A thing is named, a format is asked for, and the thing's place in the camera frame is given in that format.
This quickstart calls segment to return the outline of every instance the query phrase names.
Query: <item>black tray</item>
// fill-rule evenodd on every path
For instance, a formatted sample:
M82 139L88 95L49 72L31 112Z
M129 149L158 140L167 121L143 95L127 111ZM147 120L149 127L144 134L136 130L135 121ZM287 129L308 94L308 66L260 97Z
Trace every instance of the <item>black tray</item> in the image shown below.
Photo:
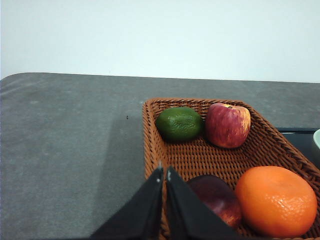
M277 128L283 136L290 141L307 159L309 159L318 169L320 160L313 154L313 135L318 128Z

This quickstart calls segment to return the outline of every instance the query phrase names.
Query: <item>table surface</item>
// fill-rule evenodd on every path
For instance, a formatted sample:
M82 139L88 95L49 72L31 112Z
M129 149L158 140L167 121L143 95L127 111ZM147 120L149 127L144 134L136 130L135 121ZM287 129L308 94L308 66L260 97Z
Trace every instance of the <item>table surface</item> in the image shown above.
M144 181L142 105L242 100L275 127L320 128L320 83L20 73L0 82L1 237L87 237Z

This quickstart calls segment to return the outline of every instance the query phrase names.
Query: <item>white wall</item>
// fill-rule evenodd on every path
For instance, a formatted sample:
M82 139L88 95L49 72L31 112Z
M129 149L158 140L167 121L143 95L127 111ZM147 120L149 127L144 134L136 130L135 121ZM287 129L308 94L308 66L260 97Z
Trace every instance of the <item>white wall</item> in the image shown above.
M320 83L320 0L1 0L22 72Z

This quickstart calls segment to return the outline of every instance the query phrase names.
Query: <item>red apple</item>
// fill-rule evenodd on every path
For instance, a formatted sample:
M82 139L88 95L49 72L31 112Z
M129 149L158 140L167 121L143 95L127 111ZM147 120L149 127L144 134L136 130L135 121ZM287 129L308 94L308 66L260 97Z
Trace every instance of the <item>red apple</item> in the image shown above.
M202 175L187 184L198 198L226 224L236 229L241 223L241 207L232 189L221 178Z
M250 124L250 112L245 107L214 103L205 118L205 133L212 144L233 149L245 142Z

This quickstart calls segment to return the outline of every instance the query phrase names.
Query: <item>wicker basket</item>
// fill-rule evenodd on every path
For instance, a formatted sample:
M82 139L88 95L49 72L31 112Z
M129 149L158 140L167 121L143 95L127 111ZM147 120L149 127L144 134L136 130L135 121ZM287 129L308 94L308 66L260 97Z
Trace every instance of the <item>wicker basket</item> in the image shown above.
M160 136L155 120L167 108L190 107L205 119L210 105L225 103L246 107L251 114L251 129L244 144L236 149L223 149L209 144L203 136L184 143L167 143ZM318 201L316 220L301 238L320 237L320 170L304 157L278 130L251 106L239 100L152 98L143 105L145 177L159 165L171 165L187 181L193 177L211 174L222 178L232 189L239 177L254 166L282 166L302 176L315 191ZM163 190L163 211L160 239L169 239L166 219L166 186ZM238 229L242 236L257 236L248 226Z

